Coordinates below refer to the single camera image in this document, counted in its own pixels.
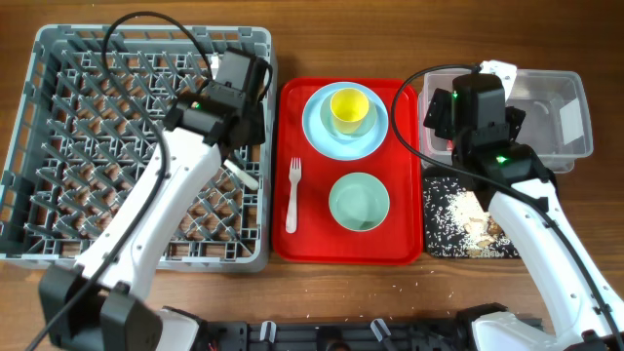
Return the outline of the white plastic spoon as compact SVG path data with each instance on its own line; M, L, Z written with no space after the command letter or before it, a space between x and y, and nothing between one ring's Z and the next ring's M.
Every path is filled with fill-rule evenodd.
M226 159L223 165L237 178L239 178L250 190L257 190L259 188L259 182L256 178L249 175L243 169L238 167L234 162Z

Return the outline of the white plastic fork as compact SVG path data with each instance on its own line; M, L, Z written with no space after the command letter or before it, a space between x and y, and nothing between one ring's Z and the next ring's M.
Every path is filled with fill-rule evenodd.
M291 188L286 218L286 231L290 234L293 234L297 228L297 186L301 180L301 171L301 160L298 157L292 158L289 170Z

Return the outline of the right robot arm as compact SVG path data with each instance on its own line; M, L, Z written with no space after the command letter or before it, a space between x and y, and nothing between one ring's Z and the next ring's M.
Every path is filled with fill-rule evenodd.
M554 333L491 307L469 312L476 350L620 350L623 300L582 246L561 208L554 175L516 141L524 112L506 103L502 80L471 72L439 90L425 120L451 140L450 168L474 191L520 254Z

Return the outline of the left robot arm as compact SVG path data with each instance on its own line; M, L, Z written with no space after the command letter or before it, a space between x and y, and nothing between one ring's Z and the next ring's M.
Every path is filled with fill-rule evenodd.
M263 100L272 65L228 49L216 77L178 95L155 133L158 146L104 232L73 267L50 266L39 283L44 337L68 350L207 350L205 320L144 303L158 263L193 199L221 167L249 188L255 178L229 159L265 141Z

